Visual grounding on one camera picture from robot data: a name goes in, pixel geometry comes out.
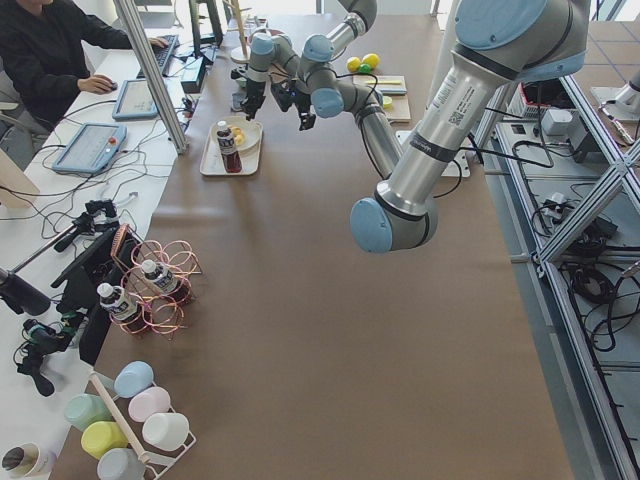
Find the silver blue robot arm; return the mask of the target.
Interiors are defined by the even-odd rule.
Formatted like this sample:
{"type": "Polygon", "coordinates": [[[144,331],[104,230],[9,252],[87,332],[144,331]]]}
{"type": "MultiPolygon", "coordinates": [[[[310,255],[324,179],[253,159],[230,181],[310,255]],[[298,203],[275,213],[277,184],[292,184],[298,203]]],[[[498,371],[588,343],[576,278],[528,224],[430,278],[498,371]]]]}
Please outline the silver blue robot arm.
{"type": "Polygon", "coordinates": [[[282,111],[292,105],[298,110],[302,130],[313,127],[315,118],[332,118],[350,112],[362,119],[382,114],[375,89],[340,79],[331,61],[334,55],[367,33],[377,17],[375,1],[343,1],[342,22],[327,34],[308,36],[300,53],[285,34],[257,33],[251,42],[249,63],[244,73],[246,97],[241,109],[248,120],[255,118],[271,86],[282,111]]]}
{"type": "Polygon", "coordinates": [[[279,65],[301,83],[315,113],[354,115],[372,140],[374,165],[383,176],[371,198],[357,201],[351,232],[367,252],[412,249],[437,228],[432,191],[471,128],[500,87],[518,80],[548,80],[578,71],[586,54],[587,1],[462,1],[451,18],[456,41],[452,66],[400,144],[374,90],[342,82],[331,68],[337,50],[368,32],[374,1],[343,2],[347,15],[329,34],[308,37],[296,54],[284,35],[256,35],[251,44],[247,92],[261,100],[268,70],[279,65]]]}

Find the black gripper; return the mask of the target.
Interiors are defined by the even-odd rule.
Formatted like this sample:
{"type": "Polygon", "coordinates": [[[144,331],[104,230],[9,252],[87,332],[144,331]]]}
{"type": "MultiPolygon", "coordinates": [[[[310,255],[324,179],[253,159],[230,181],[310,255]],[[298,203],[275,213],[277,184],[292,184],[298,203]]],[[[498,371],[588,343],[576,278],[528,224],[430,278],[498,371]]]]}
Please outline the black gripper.
{"type": "Polygon", "coordinates": [[[272,82],[271,94],[282,112],[287,112],[295,106],[300,120],[299,130],[310,130],[315,125],[315,115],[311,113],[310,96],[301,92],[296,86],[295,79],[272,82]]]}
{"type": "Polygon", "coordinates": [[[255,119],[257,111],[262,107],[265,100],[265,87],[268,80],[268,71],[256,70],[253,67],[248,69],[235,68],[231,71],[231,78],[245,80],[246,100],[243,103],[243,111],[247,121],[255,119]]]}

